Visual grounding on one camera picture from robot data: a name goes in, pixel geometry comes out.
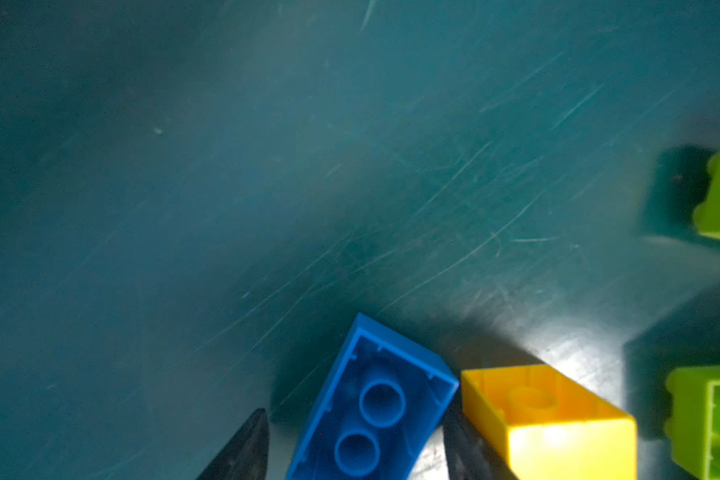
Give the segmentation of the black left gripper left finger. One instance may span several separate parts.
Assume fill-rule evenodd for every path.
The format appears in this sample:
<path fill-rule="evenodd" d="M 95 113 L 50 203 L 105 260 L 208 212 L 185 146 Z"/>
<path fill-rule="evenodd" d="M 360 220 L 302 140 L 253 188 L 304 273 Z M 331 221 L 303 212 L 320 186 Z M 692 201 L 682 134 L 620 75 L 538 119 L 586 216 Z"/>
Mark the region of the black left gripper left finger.
<path fill-rule="evenodd" d="M 198 480 L 264 480 L 270 428 L 267 411 L 256 409 L 197 477 Z"/>

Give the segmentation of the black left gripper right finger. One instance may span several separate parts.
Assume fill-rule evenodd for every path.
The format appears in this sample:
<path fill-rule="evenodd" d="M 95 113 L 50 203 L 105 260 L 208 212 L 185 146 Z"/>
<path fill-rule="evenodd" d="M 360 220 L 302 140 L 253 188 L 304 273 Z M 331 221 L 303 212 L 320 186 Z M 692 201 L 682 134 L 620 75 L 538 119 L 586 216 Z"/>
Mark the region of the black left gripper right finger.
<path fill-rule="evenodd" d="M 451 404 L 443 421 L 444 449 L 451 480 L 517 480 L 496 450 L 468 421 L 457 404 Z"/>

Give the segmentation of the green small lego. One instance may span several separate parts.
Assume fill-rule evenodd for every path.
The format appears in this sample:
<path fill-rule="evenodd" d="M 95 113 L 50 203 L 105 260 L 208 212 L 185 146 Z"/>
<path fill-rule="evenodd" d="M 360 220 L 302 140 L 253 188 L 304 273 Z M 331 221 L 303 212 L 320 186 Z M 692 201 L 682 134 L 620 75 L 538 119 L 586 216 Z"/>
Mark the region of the green small lego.
<path fill-rule="evenodd" d="M 672 460 L 697 479 L 720 479 L 720 366 L 676 368 L 665 385 Z"/>

